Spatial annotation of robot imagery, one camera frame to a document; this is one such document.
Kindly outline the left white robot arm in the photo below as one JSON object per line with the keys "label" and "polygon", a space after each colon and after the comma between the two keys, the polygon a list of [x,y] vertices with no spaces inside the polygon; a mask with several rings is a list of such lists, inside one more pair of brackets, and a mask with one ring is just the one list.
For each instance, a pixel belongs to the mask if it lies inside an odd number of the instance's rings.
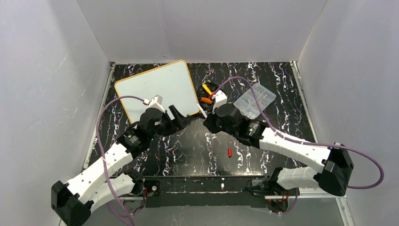
{"label": "left white robot arm", "polygon": [[148,107],[139,121],[117,138],[104,157],[67,182],[57,181],[52,185],[52,210],[68,226],[83,225],[94,211],[95,192],[100,186],[108,185],[111,175],[146,151],[154,138],[173,135],[189,123],[190,119],[180,114],[174,105],[165,111]]}

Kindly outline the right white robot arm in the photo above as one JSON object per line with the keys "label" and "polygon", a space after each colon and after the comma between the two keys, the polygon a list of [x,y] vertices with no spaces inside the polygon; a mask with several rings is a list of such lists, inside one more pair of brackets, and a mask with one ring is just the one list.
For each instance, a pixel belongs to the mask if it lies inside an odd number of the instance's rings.
{"label": "right white robot arm", "polygon": [[225,132],[246,146],[272,151],[297,160],[305,167],[275,169],[270,186],[293,188],[320,188],[335,195],[345,196],[354,168],[348,150],[342,144],[322,145],[273,129],[260,118],[249,119],[233,104],[216,108],[204,121],[211,133]]}

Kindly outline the yellow framed whiteboard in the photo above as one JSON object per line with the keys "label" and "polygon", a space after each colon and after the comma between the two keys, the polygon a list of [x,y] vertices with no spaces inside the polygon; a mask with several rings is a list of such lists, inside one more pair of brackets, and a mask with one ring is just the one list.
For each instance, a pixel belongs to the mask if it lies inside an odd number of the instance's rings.
{"label": "yellow framed whiteboard", "polygon": [[171,105],[185,117],[200,111],[197,106],[196,88],[184,60],[177,60],[119,80],[114,87],[119,97],[135,96],[148,100],[156,95],[162,97],[161,105],[171,119],[174,119],[168,108]]}

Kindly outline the red whiteboard marker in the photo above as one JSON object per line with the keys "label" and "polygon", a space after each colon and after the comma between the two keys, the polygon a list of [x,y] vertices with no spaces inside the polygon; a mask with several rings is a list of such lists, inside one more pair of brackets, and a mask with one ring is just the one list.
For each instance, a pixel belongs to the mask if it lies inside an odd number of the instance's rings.
{"label": "red whiteboard marker", "polygon": [[207,118],[207,114],[203,110],[203,108],[200,106],[200,104],[197,103],[197,107],[198,107],[199,111],[201,112],[202,116],[206,119]]}

